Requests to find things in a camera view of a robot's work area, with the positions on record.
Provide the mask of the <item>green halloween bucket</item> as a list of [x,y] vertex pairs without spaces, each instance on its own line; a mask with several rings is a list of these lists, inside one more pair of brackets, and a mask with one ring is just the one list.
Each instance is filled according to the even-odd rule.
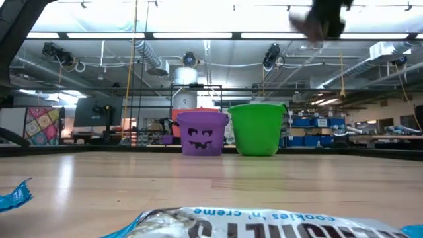
[[278,150],[284,103],[244,104],[228,109],[231,115],[235,145],[244,156],[272,156]]

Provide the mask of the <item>shelf with blue bins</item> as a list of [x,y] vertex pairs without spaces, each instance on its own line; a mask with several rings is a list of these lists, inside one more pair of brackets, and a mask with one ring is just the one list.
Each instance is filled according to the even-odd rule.
[[335,131],[345,125],[343,117],[289,110],[282,122],[281,143],[284,147],[332,147]]

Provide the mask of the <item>white cylinder tank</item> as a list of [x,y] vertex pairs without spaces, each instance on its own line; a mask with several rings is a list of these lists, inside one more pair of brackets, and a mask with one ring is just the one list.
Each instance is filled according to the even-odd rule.
[[198,72],[190,67],[179,67],[174,71],[174,84],[182,85],[183,88],[176,89],[173,95],[174,109],[194,109],[197,108],[197,92],[187,91],[190,84],[198,82]]

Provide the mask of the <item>purple halloween bucket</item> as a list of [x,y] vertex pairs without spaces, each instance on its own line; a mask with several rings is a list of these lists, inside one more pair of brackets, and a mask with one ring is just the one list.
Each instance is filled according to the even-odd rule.
[[180,128],[182,154],[220,156],[229,117],[222,112],[191,111],[176,116]]

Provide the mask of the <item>black monitor screen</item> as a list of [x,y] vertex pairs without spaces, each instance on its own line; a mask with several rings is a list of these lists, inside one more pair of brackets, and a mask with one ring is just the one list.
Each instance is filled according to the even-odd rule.
[[122,120],[122,97],[87,97],[79,99],[75,127],[119,126]]

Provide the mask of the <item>blue white candy bar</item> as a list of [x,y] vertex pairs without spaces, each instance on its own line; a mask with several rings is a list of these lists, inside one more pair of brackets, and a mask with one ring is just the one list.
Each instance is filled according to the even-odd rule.
[[28,187],[30,180],[32,178],[22,181],[10,194],[0,195],[0,213],[19,208],[33,198]]
[[179,207],[142,212],[102,238],[423,238],[423,225],[257,208]]

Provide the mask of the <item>brown candy bar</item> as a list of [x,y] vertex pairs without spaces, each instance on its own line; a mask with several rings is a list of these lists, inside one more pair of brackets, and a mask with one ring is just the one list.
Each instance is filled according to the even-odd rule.
[[296,31],[302,33],[310,42],[322,42],[324,40],[321,22],[309,11],[303,17],[290,14],[289,21]]

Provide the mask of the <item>large grey air duct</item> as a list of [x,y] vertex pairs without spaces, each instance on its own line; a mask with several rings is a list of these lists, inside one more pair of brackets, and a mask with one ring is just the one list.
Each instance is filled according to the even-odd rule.
[[357,63],[356,65],[342,69],[338,75],[335,75],[319,85],[320,89],[326,89],[333,86],[341,78],[353,78],[360,75],[379,64],[393,61],[401,56],[411,54],[412,48],[420,47],[421,43],[414,41],[404,42],[385,42],[380,41],[369,48],[369,58]]

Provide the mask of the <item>colourful patterned quilt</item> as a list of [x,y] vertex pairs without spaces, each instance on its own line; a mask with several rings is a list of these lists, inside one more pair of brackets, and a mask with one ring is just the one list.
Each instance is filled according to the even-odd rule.
[[28,107],[24,121],[24,138],[33,146],[56,146],[61,137],[62,109]]

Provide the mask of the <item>silver flexible duct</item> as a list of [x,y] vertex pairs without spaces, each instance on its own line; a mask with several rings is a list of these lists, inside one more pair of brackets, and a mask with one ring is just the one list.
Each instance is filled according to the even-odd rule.
[[146,72],[152,76],[166,77],[169,76],[169,63],[165,59],[161,59],[154,51],[149,43],[145,40],[136,40],[134,44],[136,52],[144,60],[147,65]]

